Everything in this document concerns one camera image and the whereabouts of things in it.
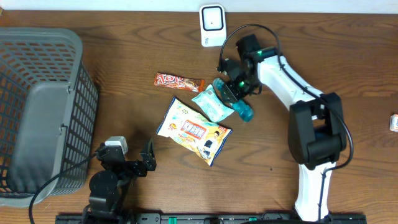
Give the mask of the teal mouthwash bottle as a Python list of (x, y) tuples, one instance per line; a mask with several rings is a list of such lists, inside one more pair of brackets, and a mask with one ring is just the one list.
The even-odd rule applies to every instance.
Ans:
[(232, 107), (244, 122), (250, 122), (253, 119), (252, 108), (243, 100), (234, 100), (230, 89), (221, 78), (213, 80), (213, 86), (220, 92), (222, 101)]

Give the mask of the light teal wipes pack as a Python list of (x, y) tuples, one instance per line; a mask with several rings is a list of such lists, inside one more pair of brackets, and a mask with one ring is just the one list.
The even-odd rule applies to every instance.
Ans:
[(234, 113), (233, 109), (227, 107), (218, 98), (213, 85), (208, 85), (206, 90), (194, 97), (192, 101), (195, 102), (214, 123), (218, 123)]

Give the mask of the red Top chocolate bar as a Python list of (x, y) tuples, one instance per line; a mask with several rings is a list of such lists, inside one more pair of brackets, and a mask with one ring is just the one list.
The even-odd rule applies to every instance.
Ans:
[(205, 81), (202, 79), (185, 78), (176, 75), (169, 75), (166, 73), (157, 73), (154, 79), (154, 85), (200, 93), (203, 91)]

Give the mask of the yellow chips bag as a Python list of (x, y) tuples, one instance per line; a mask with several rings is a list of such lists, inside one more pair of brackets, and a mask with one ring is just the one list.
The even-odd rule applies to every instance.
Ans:
[(171, 138), (212, 166), (232, 132), (174, 97), (156, 134)]

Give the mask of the small orange snack box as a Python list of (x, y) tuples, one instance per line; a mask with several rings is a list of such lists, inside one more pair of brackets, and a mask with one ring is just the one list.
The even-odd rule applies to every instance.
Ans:
[(398, 132), (398, 114), (393, 114), (390, 117), (389, 129), (393, 132)]

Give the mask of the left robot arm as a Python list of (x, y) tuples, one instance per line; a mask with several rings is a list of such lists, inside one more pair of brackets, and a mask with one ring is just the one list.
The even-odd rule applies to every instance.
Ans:
[(104, 170), (90, 179), (89, 204), (83, 210), (81, 223), (136, 222), (135, 215), (123, 209), (123, 203), (132, 183), (157, 167), (153, 139), (144, 144), (141, 160), (127, 161), (127, 152), (127, 141), (123, 136), (110, 137), (95, 151)]

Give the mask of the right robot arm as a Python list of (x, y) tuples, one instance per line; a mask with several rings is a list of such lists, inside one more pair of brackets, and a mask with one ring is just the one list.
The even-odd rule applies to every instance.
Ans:
[(213, 84), (245, 122), (254, 112), (243, 99), (263, 85), (288, 109), (288, 145), (299, 166), (295, 211), (303, 221), (320, 221), (328, 215), (331, 171), (346, 148), (341, 99), (309, 85), (278, 48), (262, 48), (255, 35), (239, 39), (236, 48), (240, 60), (222, 59), (218, 68), (229, 81)]

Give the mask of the white barcode scanner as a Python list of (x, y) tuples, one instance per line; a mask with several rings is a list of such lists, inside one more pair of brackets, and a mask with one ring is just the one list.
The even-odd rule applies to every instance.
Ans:
[(203, 5), (199, 10), (201, 45), (222, 46), (226, 40), (226, 16), (220, 4)]

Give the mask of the grey plastic basket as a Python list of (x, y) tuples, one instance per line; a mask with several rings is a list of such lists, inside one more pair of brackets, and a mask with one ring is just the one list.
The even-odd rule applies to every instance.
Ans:
[(98, 91), (68, 29), (1, 29), (1, 205), (71, 194), (86, 179)]

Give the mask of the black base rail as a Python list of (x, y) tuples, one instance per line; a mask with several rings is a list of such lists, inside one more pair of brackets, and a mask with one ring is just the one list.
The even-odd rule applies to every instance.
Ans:
[(95, 218), (92, 214), (82, 215), (57, 215), (56, 224), (74, 223), (131, 223), (131, 224), (239, 224), (239, 223), (357, 223), (366, 224), (365, 215), (340, 214), (326, 216), (322, 221), (303, 221), (291, 213), (270, 212), (262, 215), (161, 215), (159, 213), (138, 213), (130, 220), (110, 220)]

